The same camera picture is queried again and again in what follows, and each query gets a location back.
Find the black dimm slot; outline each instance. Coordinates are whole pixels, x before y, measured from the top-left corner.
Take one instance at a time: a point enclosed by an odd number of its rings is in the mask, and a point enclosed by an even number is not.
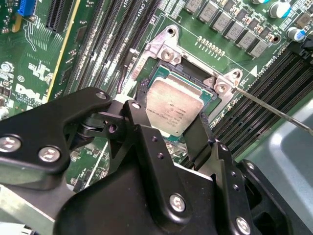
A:
[[[296,97],[294,97],[292,100],[287,100],[289,103],[287,105],[284,105],[284,107],[281,109],[282,112],[287,113],[292,107],[294,107],[301,99],[303,99],[307,94],[309,94],[313,89],[313,81],[310,82],[309,85],[304,84],[303,87],[300,87],[297,91],[299,91],[299,93],[296,95]],[[237,146],[234,149],[231,149],[232,152],[232,156],[235,159],[236,157],[238,157],[241,153],[244,152],[244,150],[246,150],[247,147],[249,147],[253,142],[255,142],[258,137],[266,132],[267,130],[269,130],[279,119],[279,116],[274,115],[273,113],[268,114],[269,120],[265,120],[266,124],[262,125],[263,128],[262,130],[258,131],[257,133],[254,134],[254,136],[249,136],[248,139],[243,141],[243,145],[241,146]]]
[[[286,109],[284,102],[286,102],[286,100],[290,101],[292,99],[289,99],[289,96],[286,97],[286,94],[294,94],[297,90],[301,89],[303,87],[303,85],[305,84],[305,86],[307,85],[305,82],[308,82],[308,79],[302,79],[301,81],[299,81],[297,84],[293,84],[292,86],[289,86],[286,91],[284,92],[284,94],[280,95],[276,101],[274,103],[272,103],[273,107],[277,107],[278,109],[281,107],[282,112],[288,112],[292,107],[290,107],[290,109]],[[251,128],[251,130],[249,130],[249,134],[251,134],[252,132],[257,131],[257,135],[261,135],[262,133],[264,133],[267,130],[267,119],[268,117],[271,117],[273,115],[272,112],[266,110],[265,108],[261,108],[258,112],[258,114],[260,114],[260,116],[255,119],[252,124],[250,124],[249,126],[252,126],[253,128]],[[229,149],[236,149],[238,143],[242,142],[242,140],[244,140],[246,137],[246,134],[244,135],[240,135],[237,136],[236,139],[231,140],[231,144],[228,145]]]
[[[258,97],[258,95],[273,82],[273,78],[277,77],[279,72],[279,68],[286,68],[294,59],[295,55],[292,55],[290,52],[282,58],[282,60],[275,61],[272,65],[273,69],[268,69],[262,76],[259,78],[250,88],[249,92]],[[252,103],[249,99],[239,100],[235,107],[231,109],[230,112],[226,114],[226,116],[213,128],[213,132],[217,138],[220,138],[220,135],[227,130],[229,125],[231,125],[235,119],[233,117],[237,117],[240,113],[242,113],[245,109],[249,107]]]
[[[117,85],[121,86],[123,85],[123,81],[127,74],[127,68],[129,66],[130,61],[125,61],[126,58],[129,56],[129,50],[130,48],[136,49],[139,45],[144,33],[146,32],[150,20],[152,19],[153,15],[155,14],[161,0],[151,0],[148,2],[148,5],[146,8],[144,8],[143,12],[141,13],[141,17],[138,20],[138,23],[135,25],[135,29],[132,31],[132,35],[129,39],[128,45],[123,50],[120,59],[118,61],[118,64],[112,74],[113,81],[110,83],[108,87],[108,93],[112,94],[114,89],[117,87]]]
[[[77,90],[76,88],[74,90],[72,90],[74,82],[75,82],[75,80],[80,82],[82,79],[82,76],[80,76],[80,74],[86,68],[86,65],[83,61],[83,58],[87,58],[88,56],[90,56],[89,55],[90,47],[94,46],[96,38],[98,37],[98,34],[100,34],[100,30],[98,30],[93,37],[92,37],[92,33],[97,28],[103,26],[105,19],[107,17],[107,12],[110,9],[110,6],[112,4],[112,2],[110,2],[109,6],[106,7],[105,11],[102,14],[101,21],[99,22],[98,19],[102,13],[102,9],[103,9],[105,2],[106,2],[106,0],[100,0],[97,2],[97,5],[95,6],[94,17],[92,17],[92,19],[89,23],[88,31],[85,34],[82,46],[79,50],[79,55],[78,55],[76,62],[73,66],[73,72],[71,73],[71,76],[69,78],[69,82],[68,82],[67,87],[65,89],[64,95],[67,95],[71,92],[76,91]]]
[[[101,36],[95,46],[95,49],[93,50],[92,54],[96,54],[96,55],[99,55],[106,40],[108,39],[109,35],[110,35],[110,31],[113,29],[113,26],[114,26],[114,22],[116,21],[116,17],[118,15],[118,12],[120,11],[121,7],[123,5],[123,0],[118,0],[114,3],[113,5],[113,8],[112,8],[112,11],[110,11],[110,16],[106,22],[106,25],[104,26],[104,29],[102,30],[102,33],[101,33]],[[126,6],[126,9],[125,11],[128,11],[128,8],[130,7],[130,4],[128,4]],[[88,87],[88,84],[91,82],[91,74],[92,74],[92,71],[94,70],[94,65],[97,61],[97,58],[95,60],[89,60],[88,64],[86,65],[87,67],[87,70],[86,72],[84,73],[84,78],[78,89],[83,89],[83,88],[86,88]]]
[[[290,74],[285,74],[282,78],[277,79],[276,84],[272,85],[271,88],[265,92],[263,90],[262,94],[259,95],[259,99],[263,100],[264,102],[271,104],[270,100],[277,94],[277,92],[285,86],[292,78],[295,76],[297,72],[299,72],[303,68],[303,62],[299,61],[296,63],[292,69]],[[226,135],[222,137],[224,142],[228,142],[230,139],[232,139],[234,136],[238,138],[241,135],[238,135],[238,131],[236,131],[237,128],[241,128],[241,131],[244,133],[244,130],[242,129],[243,125],[246,125],[247,122],[252,120],[255,117],[255,114],[261,109],[262,107],[260,105],[255,105],[254,107],[250,107],[249,109],[246,109],[244,112],[242,112],[237,120],[241,117],[240,120],[237,122],[233,122],[233,126],[231,129],[228,129],[226,132]]]
[[[122,46],[123,42],[125,41],[127,33],[129,31],[129,28],[133,24],[134,19],[136,17],[136,14],[139,11],[140,6],[141,6],[141,1],[135,1],[135,3],[132,6],[131,11],[128,13],[127,19],[124,22],[124,24],[122,25],[122,28],[118,33],[119,37],[114,42],[113,51],[111,52],[111,54],[108,57],[109,66],[105,66],[102,68],[100,76],[96,79],[95,87],[100,88],[102,86],[104,79],[106,78],[106,76],[108,74],[109,68],[112,65],[112,61],[117,56],[117,54],[120,50],[120,47]]]
[[[104,69],[104,66],[107,63],[108,55],[111,52],[113,46],[115,46],[114,43],[115,43],[116,37],[119,36],[119,31],[121,29],[122,24],[124,23],[125,17],[127,16],[128,12],[130,10],[130,7],[132,6],[132,3],[133,3],[133,0],[127,2],[126,9],[124,10],[123,15],[121,17],[122,20],[119,20],[117,22],[117,25],[114,27],[115,33],[112,35],[112,38],[110,39],[108,48],[105,51],[104,57],[102,59],[102,62],[100,64],[99,68],[97,69],[97,71],[95,73],[95,76],[92,77],[91,86],[93,86],[93,87],[96,86],[97,79],[99,78],[101,71]]]
[[[302,65],[296,64],[295,66],[293,66],[293,68],[290,69],[290,71],[292,71],[291,73],[286,73],[281,79],[279,79],[280,81],[282,81],[281,84],[278,84],[274,89],[271,88],[265,93],[264,102],[270,104],[274,108],[278,108],[284,100],[289,98],[290,94],[293,93],[293,90],[303,83],[303,79],[298,79],[294,83],[291,81],[294,76],[296,76],[296,74],[304,67],[302,61],[299,61],[298,63],[302,63]],[[247,132],[249,133],[252,129],[255,129],[257,126],[259,126],[256,125],[256,123],[261,123],[261,118],[263,117],[263,115],[268,113],[260,113],[260,110],[263,109],[264,108],[262,106],[253,103],[253,107],[249,109],[249,112],[244,114],[244,118],[246,118],[244,124],[240,127],[236,125],[236,127],[231,130],[236,134],[236,136],[226,135],[222,138],[224,142],[231,142],[231,144],[228,146],[230,149],[234,148],[234,144],[236,144],[236,142],[240,142],[245,137]]]

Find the pcie slot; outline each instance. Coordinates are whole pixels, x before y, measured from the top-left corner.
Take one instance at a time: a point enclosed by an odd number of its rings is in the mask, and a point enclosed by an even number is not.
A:
[[[52,0],[46,28],[56,33],[62,33],[66,28],[72,4],[73,0]]]

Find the silver screw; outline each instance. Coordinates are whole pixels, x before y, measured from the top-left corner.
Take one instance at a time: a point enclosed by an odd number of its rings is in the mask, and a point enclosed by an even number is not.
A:
[[[98,93],[96,93],[96,96],[97,96],[98,98],[100,98],[100,99],[106,99],[106,98],[107,98],[106,95],[105,95],[103,92],[98,92]]]
[[[53,163],[61,156],[60,151],[54,147],[44,147],[39,153],[39,157],[44,162]]]
[[[21,147],[21,141],[13,136],[0,138],[0,152],[11,153]]]
[[[133,102],[133,103],[132,103],[132,106],[133,106],[134,108],[136,108],[136,109],[140,109],[140,108],[141,108],[140,104],[138,104],[137,102]]]
[[[228,151],[227,147],[224,144],[221,144],[221,148],[225,151]]]
[[[177,212],[183,212],[186,208],[184,200],[177,194],[172,194],[170,196],[170,204],[172,208]]]
[[[254,165],[252,163],[247,163],[247,165],[249,166],[251,170],[254,170]]]
[[[218,87],[218,91],[220,92],[220,93],[223,93],[224,91],[225,91],[225,86],[219,86]]]
[[[236,218],[236,223],[237,223],[237,226],[238,226],[239,230],[243,234],[250,235],[251,229],[250,229],[250,226],[248,225],[248,223],[245,221],[245,219],[243,219],[241,217],[237,217]]]

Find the memory slot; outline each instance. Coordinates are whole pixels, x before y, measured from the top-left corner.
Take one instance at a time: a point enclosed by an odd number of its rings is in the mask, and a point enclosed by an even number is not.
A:
[[[301,101],[307,94],[309,94],[313,90],[313,80],[310,82],[309,85],[304,85],[303,87],[300,87],[298,91],[300,91],[296,97],[294,97],[292,100],[287,100],[288,104],[283,104],[283,108],[281,109],[282,112],[287,113],[291,108],[293,108],[299,101]],[[254,143],[256,140],[259,139],[260,135],[262,133],[266,133],[268,130],[271,129],[271,127],[279,121],[279,116],[274,115],[273,113],[264,110],[264,112],[267,112],[267,119],[265,119],[260,125],[262,126],[261,129],[254,130],[254,135],[245,138],[240,144],[236,145],[233,149],[231,149],[232,156],[235,159],[238,157],[241,153],[243,153],[252,143]]]
[[[91,58],[89,59],[88,63],[86,64],[86,71],[84,73],[84,78],[81,83],[79,84],[78,89],[83,89],[92,84],[92,81],[94,79],[94,76],[92,74],[94,73],[94,70],[97,68],[97,62],[105,60],[105,54],[104,52],[107,52],[110,50],[110,48],[105,49],[105,44],[108,40],[108,38],[111,35],[112,31],[118,31],[121,24],[124,22],[125,16],[127,12],[129,11],[129,8],[131,7],[131,2],[128,2],[128,4],[124,5],[123,8],[124,13],[120,19],[117,20],[118,13],[121,10],[121,7],[123,6],[123,0],[117,0],[115,1],[112,10],[110,11],[110,15],[108,17],[108,20],[106,22],[106,25],[101,31],[101,35],[98,39],[98,42],[91,54]]]
[[[111,81],[108,87],[109,94],[113,93],[120,79],[122,79],[121,82],[123,83],[126,73],[127,73],[127,67],[130,63],[130,61],[129,62],[125,61],[126,58],[129,56],[130,48],[136,49],[138,47],[144,33],[146,32],[149,26],[150,20],[155,14],[160,2],[161,0],[151,0],[151,1],[146,2],[145,8],[141,12],[141,15],[138,17],[138,20],[136,21],[134,29],[132,30],[132,33],[129,36],[129,42],[127,43],[126,47],[122,51],[119,57],[119,61],[116,65],[116,68],[114,69],[114,72],[112,74],[113,80]]]
[[[73,66],[73,72],[71,73],[71,76],[69,78],[69,82],[65,89],[64,95],[76,91],[80,81],[83,79],[83,73],[86,69],[86,63],[90,58],[94,46],[96,45],[101,29],[105,25],[106,18],[110,13],[112,5],[113,1],[100,0],[97,2],[97,5],[94,9],[93,17],[91,19],[91,22],[89,23],[88,31],[84,37],[78,57]]]
[[[98,77],[96,77],[96,81],[95,81],[95,87],[100,88],[108,74],[108,71],[110,69],[110,66],[113,63],[113,60],[117,57],[120,48],[122,46],[122,44],[125,42],[125,39],[128,36],[128,33],[130,31],[130,29],[132,28],[132,25],[134,23],[135,17],[138,14],[139,8],[141,7],[142,2],[141,1],[135,1],[132,5],[131,10],[129,11],[127,18],[125,20],[125,22],[122,25],[122,28],[120,29],[120,31],[118,32],[118,37],[116,38],[115,42],[114,42],[114,46],[112,48],[112,51],[110,52],[108,58],[107,58],[107,62],[108,64],[106,66],[102,67],[102,70],[99,74]]]
[[[279,59],[273,63],[271,69],[265,71],[261,78],[258,78],[258,80],[256,80],[256,82],[250,87],[249,93],[258,97],[258,95],[275,80],[280,71],[285,69],[296,58],[297,56],[291,52],[284,52],[284,54],[282,54]],[[213,128],[216,138],[219,138],[223,132],[227,131],[228,127],[236,121],[234,117],[237,117],[251,104],[252,101],[250,99],[242,97],[235,104],[235,106],[226,113],[225,117],[222,118],[222,120]]]
[[[281,79],[278,79],[275,84],[272,84],[269,89],[263,90],[262,94],[259,95],[259,98],[263,100],[266,103],[271,103],[271,100],[273,97],[275,97],[276,94],[279,94],[281,92],[282,87],[284,87],[287,83],[289,83],[293,77],[303,68],[303,62],[300,61],[293,65],[290,69],[291,73],[287,73],[284,76],[281,77]],[[246,109],[242,114],[239,115],[238,120],[236,123],[246,123],[249,122],[252,119],[255,119],[255,114],[261,109],[262,107],[260,105],[255,105],[254,107],[249,107],[249,109]],[[234,136],[238,136],[238,133],[236,132],[237,124],[233,125],[227,132],[226,135],[223,136],[224,141],[229,141],[230,139],[233,139]]]

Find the black expansion slot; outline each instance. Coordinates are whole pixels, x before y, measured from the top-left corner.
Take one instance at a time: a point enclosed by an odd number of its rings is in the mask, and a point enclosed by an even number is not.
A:
[[[107,39],[109,38],[111,31],[112,30],[118,30],[118,29],[116,29],[118,26],[114,27],[114,23],[116,21],[118,12],[121,10],[121,7],[123,5],[123,0],[117,0],[117,1],[112,1],[112,2],[115,2],[115,3],[112,7],[112,10],[110,11],[110,15],[108,16],[108,20],[106,21],[104,28],[101,30],[101,35],[100,35],[100,37],[99,37],[99,39],[95,45],[94,50],[92,51],[91,57],[93,57],[94,55],[99,56],[105,43],[106,43],[106,41],[107,41]],[[127,4],[124,11],[127,12],[129,10],[130,6],[131,6],[131,4]],[[121,22],[124,21],[124,17],[122,16],[122,18],[120,19],[120,22],[119,22],[120,24],[121,24]],[[98,59],[98,57],[96,57],[96,59],[94,59],[94,60],[88,61],[87,65],[86,65],[87,69],[83,75],[83,77],[85,79],[81,80],[81,83],[79,84],[78,90],[88,87],[89,84],[92,82],[92,80],[93,80],[92,72],[95,69],[94,65],[95,65],[97,59]]]
[[[73,0],[52,0],[46,21],[46,28],[62,33],[68,22]]]
[[[312,90],[312,66],[287,48],[252,84],[249,93],[287,113]],[[213,128],[213,133],[236,158],[279,119],[279,116],[242,96]]]
[[[101,69],[100,75],[96,78],[95,87],[100,88],[102,86],[104,79],[106,78],[108,74],[109,67],[112,65],[112,61],[116,58],[122,44],[124,43],[126,37],[128,36],[128,32],[130,31],[130,28],[132,24],[134,23],[135,17],[138,14],[141,4],[142,2],[138,0],[136,0],[132,4],[132,8],[127,14],[127,18],[125,22],[123,23],[122,28],[118,32],[118,37],[116,38],[113,44],[114,46],[112,48],[112,51],[110,55],[108,56],[107,60],[109,61],[109,64],[108,66],[105,66]]]
[[[152,19],[153,15],[155,14],[161,0],[151,0],[147,2],[147,7],[144,8],[143,12],[141,13],[140,18],[137,20],[134,30],[130,36],[129,42],[126,48],[123,50],[118,64],[112,74],[112,82],[109,85],[108,93],[112,94],[114,89],[117,89],[121,92],[122,85],[125,80],[128,66],[131,62],[132,55],[130,53],[130,48],[136,49],[146,32],[150,20]]]
[[[99,34],[101,32],[101,30],[99,29],[102,29],[102,27],[104,26],[110,8],[113,4],[113,1],[109,1],[108,6],[105,7],[105,9],[103,10],[104,4],[107,1],[108,0],[98,1],[97,5],[94,8],[93,17],[88,25],[88,31],[84,37],[82,46],[80,47],[78,56],[73,66],[73,72],[71,73],[71,76],[69,78],[69,82],[65,89],[64,95],[77,91],[78,84],[83,79],[83,73],[86,69],[86,60],[90,58],[92,49],[96,45],[97,38],[99,37]],[[73,88],[75,81],[78,82],[76,87]]]

